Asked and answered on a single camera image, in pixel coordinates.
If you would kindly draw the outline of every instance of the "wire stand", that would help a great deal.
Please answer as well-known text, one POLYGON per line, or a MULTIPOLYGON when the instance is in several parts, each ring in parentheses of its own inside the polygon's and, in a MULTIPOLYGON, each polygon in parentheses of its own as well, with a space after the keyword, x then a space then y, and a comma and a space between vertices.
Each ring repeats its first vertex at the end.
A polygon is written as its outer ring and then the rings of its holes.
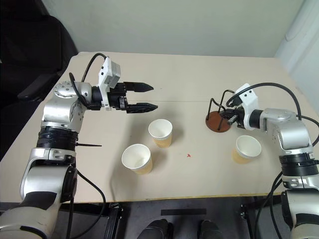
POLYGON ((226 110, 225 107, 222 105, 223 100, 224 100, 224 96, 226 92, 230 92, 230 93, 234 93, 232 90, 226 90, 224 91, 222 97, 221 97, 221 101, 220 104, 217 103, 214 98, 210 99, 209 102, 209 108, 208 108, 208 113, 205 119, 206 125, 207 127, 217 133, 223 133, 226 132, 230 129, 230 125, 227 123, 227 120, 223 119, 220 115, 220 109, 223 108, 223 110, 226 110), (211 103, 214 102, 215 105, 217 105, 218 111, 213 111, 210 112, 210 108, 211 108, 211 103))

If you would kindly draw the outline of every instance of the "robotic arm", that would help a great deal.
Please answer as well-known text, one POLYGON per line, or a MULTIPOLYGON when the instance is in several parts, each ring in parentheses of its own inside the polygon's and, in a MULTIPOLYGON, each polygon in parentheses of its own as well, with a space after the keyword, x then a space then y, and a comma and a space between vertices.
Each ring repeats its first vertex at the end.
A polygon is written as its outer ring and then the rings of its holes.
POLYGON ((127 91, 146 92, 145 83, 118 83, 120 66, 105 58, 99 84, 71 81, 57 84, 44 107, 41 130, 20 185, 23 202, 0 217, 2 239, 48 239, 61 203, 74 197, 77 185, 75 146, 86 110, 115 108, 127 113, 145 113, 157 106, 128 104, 127 91))
MULTIPOLYGON (((249 87, 245 84, 235 93, 249 87)), ((288 110, 260 110, 253 90, 235 97, 235 109, 220 112, 229 124, 247 130, 260 129, 277 149, 282 168, 283 214, 294 239, 319 238, 319 160, 305 124, 288 110)))

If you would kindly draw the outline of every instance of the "white wall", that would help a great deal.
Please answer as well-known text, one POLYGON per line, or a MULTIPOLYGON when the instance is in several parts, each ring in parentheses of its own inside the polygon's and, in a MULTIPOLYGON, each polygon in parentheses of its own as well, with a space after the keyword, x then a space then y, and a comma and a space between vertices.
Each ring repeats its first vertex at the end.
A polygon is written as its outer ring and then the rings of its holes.
POLYGON ((306 0, 276 56, 319 115, 319 1, 306 0))
POLYGON ((301 0, 43 0, 79 51, 275 55, 301 0))

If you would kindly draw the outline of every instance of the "brown round tray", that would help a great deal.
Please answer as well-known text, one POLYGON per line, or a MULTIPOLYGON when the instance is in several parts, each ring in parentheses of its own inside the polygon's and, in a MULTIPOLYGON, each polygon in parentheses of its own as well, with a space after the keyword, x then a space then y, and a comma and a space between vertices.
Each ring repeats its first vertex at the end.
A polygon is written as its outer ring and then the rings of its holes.
POLYGON ((222 120, 222 117, 219 115, 218 111, 213 111, 209 113, 209 119, 206 120, 206 125, 208 128, 210 128, 214 132, 223 133, 230 129, 230 125, 227 123, 227 120, 223 119, 220 129, 218 130, 220 121, 222 120))

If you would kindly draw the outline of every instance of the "paper cup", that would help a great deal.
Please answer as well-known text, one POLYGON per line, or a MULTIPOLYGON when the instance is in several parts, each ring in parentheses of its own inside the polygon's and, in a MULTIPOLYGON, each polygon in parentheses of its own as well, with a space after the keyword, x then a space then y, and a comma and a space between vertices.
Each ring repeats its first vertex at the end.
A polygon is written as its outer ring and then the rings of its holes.
POLYGON ((158 147, 167 148, 171 144, 173 125, 165 119, 157 119, 150 123, 149 133, 158 147))
POLYGON ((143 144, 133 144, 125 149, 122 163, 137 174, 149 173, 153 168, 151 151, 143 144))
POLYGON ((236 147, 232 151, 232 158, 237 163, 248 163, 261 153, 261 145, 257 139, 249 135, 242 135, 236 140, 236 147))

